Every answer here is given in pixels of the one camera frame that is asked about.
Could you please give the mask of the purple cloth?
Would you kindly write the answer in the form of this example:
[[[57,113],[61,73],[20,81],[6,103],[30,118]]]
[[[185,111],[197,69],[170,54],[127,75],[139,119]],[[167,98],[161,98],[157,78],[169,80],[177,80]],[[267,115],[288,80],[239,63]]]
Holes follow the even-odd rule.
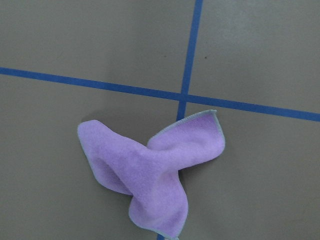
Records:
[[[143,145],[98,120],[82,122],[78,138],[95,179],[131,196],[129,217],[140,228],[178,239],[188,215],[179,171],[218,157],[225,137],[215,110],[181,119]]]

